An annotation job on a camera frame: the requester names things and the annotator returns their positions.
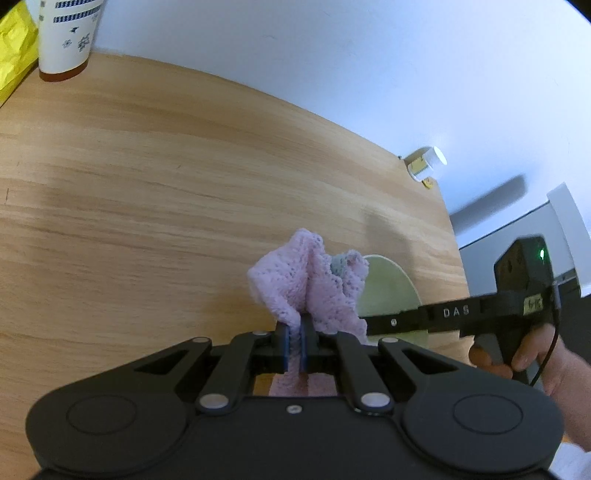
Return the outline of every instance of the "pink cloth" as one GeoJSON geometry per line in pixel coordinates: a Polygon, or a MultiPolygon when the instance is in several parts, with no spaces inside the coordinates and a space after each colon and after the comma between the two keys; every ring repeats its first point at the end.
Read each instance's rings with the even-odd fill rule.
{"type": "Polygon", "coordinates": [[[355,250],[343,254],[340,260],[342,271],[340,276],[334,275],[330,270],[332,257],[325,253],[322,237],[300,229],[287,244],[262,257],[248,271],[254,299],[290,330],[288,372],[274,377],[269,395],[336,395],[332,376],[299,372],[300,313],[310,313],[319,332],[348,332],[367,342],[367,324],[357,315],[356,303],[369,264],[355,250]]]}

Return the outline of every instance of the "forearm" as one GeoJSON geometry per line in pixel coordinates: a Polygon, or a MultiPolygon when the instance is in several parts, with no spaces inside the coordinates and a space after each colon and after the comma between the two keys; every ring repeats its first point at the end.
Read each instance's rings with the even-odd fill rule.
{"type": "Polygon", "coordinates": [[[564,426],[572,441],[591,451],[591,366],[569,352],[564,374],[552,398],[564,416],[564,426]]]}

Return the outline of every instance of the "yellow bag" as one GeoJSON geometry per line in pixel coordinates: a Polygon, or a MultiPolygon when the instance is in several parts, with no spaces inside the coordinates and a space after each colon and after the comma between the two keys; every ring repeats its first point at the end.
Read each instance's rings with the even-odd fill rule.
{"type": "Polygon", "coordinates": [[[38,58],[37,26],[21,0],[0,19],[0,106],[38,58]]]}

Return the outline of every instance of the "wood grain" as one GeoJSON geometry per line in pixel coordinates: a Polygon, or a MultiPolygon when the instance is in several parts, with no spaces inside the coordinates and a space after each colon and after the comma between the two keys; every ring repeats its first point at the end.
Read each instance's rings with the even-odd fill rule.
{"type": "MultiPolygon", "coordinates": [[[[208,74],[94,54],[34,72],[0,111],[0,473],[37,469],[24,435],[52,388],[195,335],[273,319],[247,269],[300,227],[327,251],[400,263],[424,302],[467,295],[439,191],[391,153],[208,74]]],[[[457,334],[434,340],[465,359],[457,334]]]]}

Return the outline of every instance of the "light green round plate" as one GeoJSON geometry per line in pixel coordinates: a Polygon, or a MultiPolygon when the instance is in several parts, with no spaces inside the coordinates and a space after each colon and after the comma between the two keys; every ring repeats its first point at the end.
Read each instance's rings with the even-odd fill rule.
{"type": "MultiPolygon", "coordinates": [[[[396,314],[421,305],[417,289],[400,265],[382,255],[366,255],[364,259],[369,262],[369,274],[357,301],[360,317],[396,314]]],[[[399,335],[375,335],[368,339],[371,345],[377,345],[385,336],[395,336],[425,348],[429,337],[426,330],[419,330],[399,335]]]]}

